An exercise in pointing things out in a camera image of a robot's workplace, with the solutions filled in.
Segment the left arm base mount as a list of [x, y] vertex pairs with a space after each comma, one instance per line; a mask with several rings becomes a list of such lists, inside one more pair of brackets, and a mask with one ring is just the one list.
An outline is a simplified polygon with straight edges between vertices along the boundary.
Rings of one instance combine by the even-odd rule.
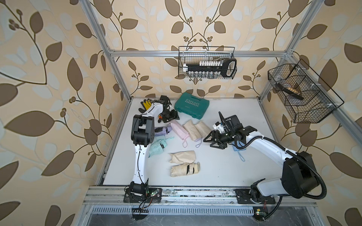
[[132, 182], [125, 189], [123, 202], [125, 203], [141, 203], [156, 202], [160, 203], [162, 199], [162, 188], [149, 187], [148, 184], [137, 184]]

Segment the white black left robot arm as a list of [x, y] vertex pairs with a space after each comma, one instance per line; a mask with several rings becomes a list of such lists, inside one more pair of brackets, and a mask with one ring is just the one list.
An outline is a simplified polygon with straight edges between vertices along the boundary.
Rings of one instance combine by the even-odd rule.
[[178, 120], [179, 116], [165, 95], [158, 100], [145, 99], [141, 105], [140, 114], [133, 117], [131, 128], [131, 140], [136, 153], [133, 183], [145, 186], [149, 179], [145, 172], [146, 163], [154, 138], [170, 133], [170, 121]]

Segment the lilac umbrella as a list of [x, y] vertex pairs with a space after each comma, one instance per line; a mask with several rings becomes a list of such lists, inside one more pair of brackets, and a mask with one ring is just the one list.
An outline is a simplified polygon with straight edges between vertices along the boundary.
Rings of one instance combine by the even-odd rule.
[[165, 136], [167, 134], [169, 134], [172, 131], [172, 126], [171, 125], [166, 125], [163, 127], [156, 127], [155, 128], [155, 136], [159, 137], [159, 136]]

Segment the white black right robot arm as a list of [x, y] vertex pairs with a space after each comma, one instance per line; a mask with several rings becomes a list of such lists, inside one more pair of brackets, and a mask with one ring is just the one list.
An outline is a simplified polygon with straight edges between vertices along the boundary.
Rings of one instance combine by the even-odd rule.
[[290, 150], [271, 138], [262, 135], [252, 126], [244, 127], [236, 115], [214, 124], [214, 129], [204, 138], [210, 147], [224, 150], [232, 145], [238, 150], [255, 148], [281, 166], [281, 176], [275, 179], [260, 179], [253, 183], [245, 199], [260, 203], [277, 195], [296, 199], [307, 197], [322, 200], [327, 195], [327, 186], [315, 168], [312, 156], [303, 151]]

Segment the cream umbrella sleeve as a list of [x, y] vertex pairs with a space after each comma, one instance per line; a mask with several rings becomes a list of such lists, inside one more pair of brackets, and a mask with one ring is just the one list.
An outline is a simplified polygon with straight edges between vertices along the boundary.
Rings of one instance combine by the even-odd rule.
[[184, 163], [194, 163], [196, 161], [195, 151], [183, 151], [177, 153], [171, 153], [170, 163], [175, 164], [184, 164]]

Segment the pink sleeved umbrella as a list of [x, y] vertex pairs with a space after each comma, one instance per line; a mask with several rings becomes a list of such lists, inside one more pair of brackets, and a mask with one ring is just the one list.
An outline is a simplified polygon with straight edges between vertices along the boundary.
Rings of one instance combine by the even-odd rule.
[[188, 146], [187, 139], [189, 138], [189, 133], [181, 124], [177, 122], [177, 120], [170, 121], [170, 125], [172, 130], [182, 140], [182, 146], [186, 148]]

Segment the mint green umbrella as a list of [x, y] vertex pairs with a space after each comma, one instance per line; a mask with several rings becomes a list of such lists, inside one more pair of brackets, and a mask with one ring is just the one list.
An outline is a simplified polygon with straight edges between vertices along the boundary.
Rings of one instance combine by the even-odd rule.
[[174, 137], [161, 138], [154, 141], [149, 148], [149, 157], [162, 154], [164, 152], [164, 148], [167, 147], [167, 141], [172, 139], [174, 139]]

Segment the cream bare umbrella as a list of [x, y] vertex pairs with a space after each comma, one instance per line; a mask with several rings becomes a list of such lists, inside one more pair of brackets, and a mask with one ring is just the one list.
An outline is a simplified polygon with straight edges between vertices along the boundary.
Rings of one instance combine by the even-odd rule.
[[184, 163], [171, 168], [171, 177], [189, 176], [198, 174], [200, 163]]

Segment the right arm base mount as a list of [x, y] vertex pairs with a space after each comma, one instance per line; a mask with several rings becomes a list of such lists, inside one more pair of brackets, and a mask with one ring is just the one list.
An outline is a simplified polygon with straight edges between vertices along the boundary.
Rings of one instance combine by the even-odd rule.
[[250, 188], [235, 189], [238, 204], [275, 204], [273, 196], [263, 196], [257, 189], [257, 184], [263, 180], [253, 183]]

